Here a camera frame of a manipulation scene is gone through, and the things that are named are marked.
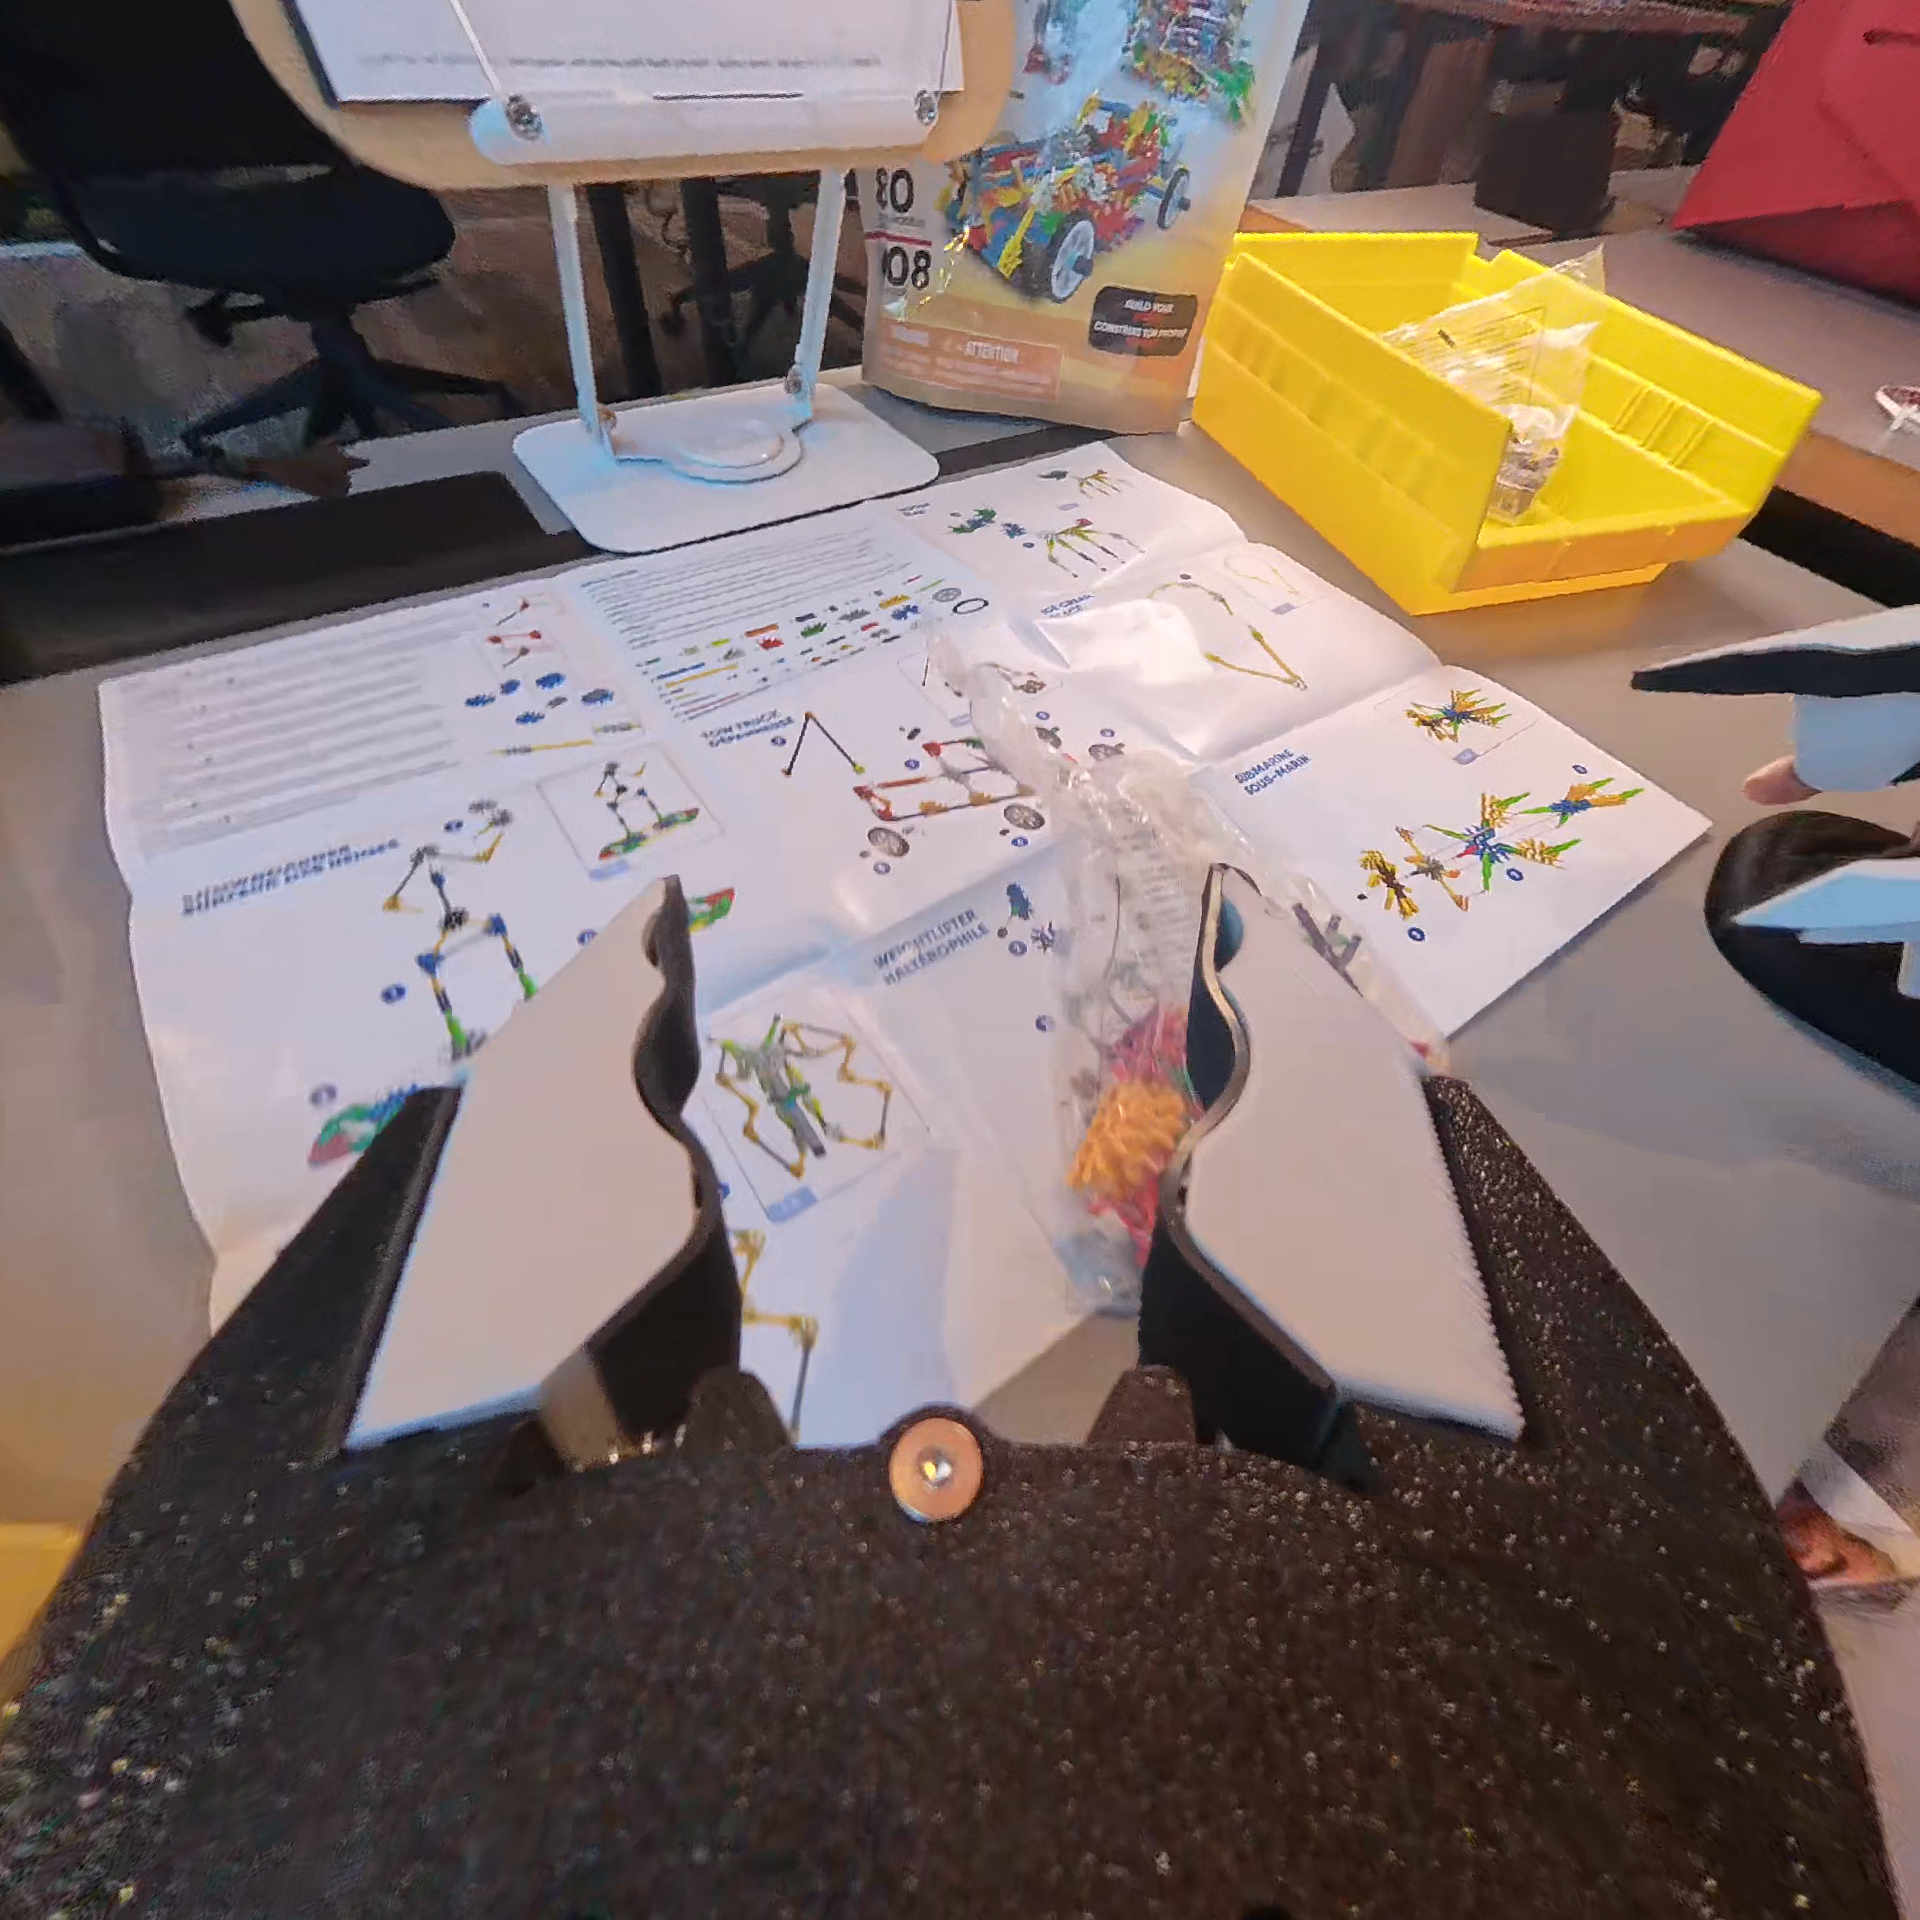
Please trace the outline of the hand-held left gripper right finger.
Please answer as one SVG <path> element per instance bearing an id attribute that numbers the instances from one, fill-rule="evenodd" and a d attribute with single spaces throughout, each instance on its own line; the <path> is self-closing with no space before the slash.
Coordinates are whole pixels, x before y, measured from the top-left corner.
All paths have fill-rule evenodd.
<path id="1" fill-rule="evenodd" d="M 1423 1053 L 1297 903 L 1208 873 L 1139 1356 L 1228 1445 L 1343 1445 L 1362 1409 L 1516 1445 L 1521 1391 Z"/>

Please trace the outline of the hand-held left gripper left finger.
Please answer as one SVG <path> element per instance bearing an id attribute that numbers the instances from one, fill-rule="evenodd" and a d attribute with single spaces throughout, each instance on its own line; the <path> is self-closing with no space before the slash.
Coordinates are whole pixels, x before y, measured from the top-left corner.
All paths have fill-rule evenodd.
<path id="1" fill-rule="evenodd" d="M 682 880 L 630 901 L 482 1044 L 358 1386 L 347 1448 L 530 1414 L 596 1470 L 738 1365 L 744 1286 L 688 1122 L 704 1062 Z"/>

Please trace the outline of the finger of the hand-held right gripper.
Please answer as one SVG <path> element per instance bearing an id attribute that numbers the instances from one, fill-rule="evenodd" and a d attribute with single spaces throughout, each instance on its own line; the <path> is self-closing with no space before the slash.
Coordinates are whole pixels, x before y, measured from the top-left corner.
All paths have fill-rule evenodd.
<path id="1" fill-rule="evenodd" d="M 1887 608 L 1638 670 L 1632 689 L 1704 696 L 1879 700 L 1918 692 L 1918 608 Z"/>
<path id="2" fill-rule="evenodd" d="M 1735 924 L 1803 944 L 1897 944 L 1897 994 L 1918 997 L 1918 860 L 1862 856 L 1753 903 Z"/>

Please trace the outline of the clear plastic bag of toy pieces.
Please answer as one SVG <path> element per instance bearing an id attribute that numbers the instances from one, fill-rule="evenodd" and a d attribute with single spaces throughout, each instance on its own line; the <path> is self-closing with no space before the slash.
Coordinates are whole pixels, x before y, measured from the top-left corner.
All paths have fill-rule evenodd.
<path id="1" fill-rule="evenodd" d="M 999 962 L 986 1006 L 960 1015 L 958 1062 L 1015 1156 L 1025 1201 L 1076 1311 L 1139 1310 L 1161 1174 L 1198 1122 L 1190 997 L 1215 866 L 1260 881 L 1306 942 L 1408 1040 L 1434 1024 L 1361 952 L 1335 903 L 1255 852 L 1190 758 L 1071 711 L 1063 679 L 1008 639 L 935 639 L 929 676 L 962 712 L 991 774 L 1011 777 L 1012 848 L 977 904 Z"/>

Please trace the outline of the clear packets of small parts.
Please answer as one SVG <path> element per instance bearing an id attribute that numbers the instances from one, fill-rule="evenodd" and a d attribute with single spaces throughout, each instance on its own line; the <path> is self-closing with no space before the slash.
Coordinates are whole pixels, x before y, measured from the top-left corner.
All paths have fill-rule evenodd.
<path id="1" fill-rule="evenodd" d="M 1505 421 L 1505 452 L 1487 510 L 1518 522 L 1564 458 L 1606 300 L 1602 246 L 1383 333 L 1423 369 Z"/>

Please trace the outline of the folded instruction sheet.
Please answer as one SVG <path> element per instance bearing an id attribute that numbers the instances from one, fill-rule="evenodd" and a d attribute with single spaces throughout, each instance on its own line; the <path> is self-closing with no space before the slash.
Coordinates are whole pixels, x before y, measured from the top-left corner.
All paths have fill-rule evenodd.
<path id="1" fill-rule="evenodd" d="M 1440 1042 L 1708 829 L 1114 444 L 111 679 L 209 1325 L 668 876 L 744 1360 L 798 1438 L 984 1400 L 1090 1316 L 958 1062 L 1022 841 L 935 639 L 1008 639 L 1082 724 L 1190 758 Z"/>

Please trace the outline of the red cardboard box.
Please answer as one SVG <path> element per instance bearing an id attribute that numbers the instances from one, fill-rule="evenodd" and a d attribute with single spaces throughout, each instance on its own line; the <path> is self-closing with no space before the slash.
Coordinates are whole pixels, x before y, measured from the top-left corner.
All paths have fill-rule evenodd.
<path id="1" fill-rule="evenodd" d="M 1918 304 L 1918 4 L 1792 4 L 1672 228 Z"/>

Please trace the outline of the yellow plastic bin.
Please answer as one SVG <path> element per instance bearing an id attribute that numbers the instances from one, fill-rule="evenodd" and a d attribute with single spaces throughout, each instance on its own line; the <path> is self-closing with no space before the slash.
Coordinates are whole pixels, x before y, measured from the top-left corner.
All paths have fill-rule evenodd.
<path id="1" fill-rule="evenodd" d="M 3 1665 L 27 1645 L 83 1541 L 84 1529 L 68 1522 L 3 1525 Z"/>
<path id="2" fill-rule="evenodd" d="M 1465 230 L 1248 230 L 1191 418 L 1412 615 L 1640 586 L 1719 552 L 1823 398 L 1607 287 L 1562 464 L 1523 521 L 1487 517 L 1505 421 L 1383 335 L 1543 269 Z"/>

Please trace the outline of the white document stand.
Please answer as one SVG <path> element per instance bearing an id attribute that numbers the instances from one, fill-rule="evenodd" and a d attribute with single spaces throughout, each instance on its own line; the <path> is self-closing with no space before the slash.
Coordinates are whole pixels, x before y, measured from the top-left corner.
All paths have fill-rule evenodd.
<path id="1" fill-rule="evenodd" d="M 516 461 L 594 548 L 656 554 L 931 484 L 937 466 L 858 399 L 820 396 L 838 257 L 858 168 L 951 157 L 969 117 L 992 119 L 987 4 L 958 1 L 968 79 L 954 90 L 756 97 L 334 102 L 286 4 L 231 4 L 299 112 L 351 157 L 436 193 L 539 185 L 560 274 L 574 418 L 522 429 Z M 815 173 L 801 335 L 783 380 L 688 398 L 601 399 L 580 242 L 591 185 Z"/>

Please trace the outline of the colourful toy kit box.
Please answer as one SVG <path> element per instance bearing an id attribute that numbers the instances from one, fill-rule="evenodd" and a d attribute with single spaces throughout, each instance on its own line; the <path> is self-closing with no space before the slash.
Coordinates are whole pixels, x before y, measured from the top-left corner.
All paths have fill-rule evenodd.
<path id="1" fill-rule="evenodd" d="M 954 410 L 1178 424 L 1307 1 L 987 4 L 951 157 L 860 180 L 863 374 Z"/>

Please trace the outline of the black office chair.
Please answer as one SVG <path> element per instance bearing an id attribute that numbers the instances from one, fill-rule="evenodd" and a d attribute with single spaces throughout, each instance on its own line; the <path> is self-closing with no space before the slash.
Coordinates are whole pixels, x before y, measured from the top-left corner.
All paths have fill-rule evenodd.
<path id="1" fill-rule="evenodd" d="M 231 4 L 3 4 L 4 129 L 83 252 L 121 279 L 201 289 L 217 344 L 302 325 L 295 372 L 182 428 L 201 466 L 230 433 L 305 413 L 302 447 L 347 428 L 436 429 L 424 396 L 486 380 L 372 354 L 354 316 L 422 293 L 455 228 L 419 185 L 352 160 L 276 85 Z"/>

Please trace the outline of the printed paper sheet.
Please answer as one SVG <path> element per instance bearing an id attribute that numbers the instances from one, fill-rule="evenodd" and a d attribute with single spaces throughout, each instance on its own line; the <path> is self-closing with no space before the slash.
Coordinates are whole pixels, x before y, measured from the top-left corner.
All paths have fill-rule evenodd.
<path id="1" fill-rule="evenodd" d="M 337 104 L 954 90 L 946 1 L 294 1 Z"/>

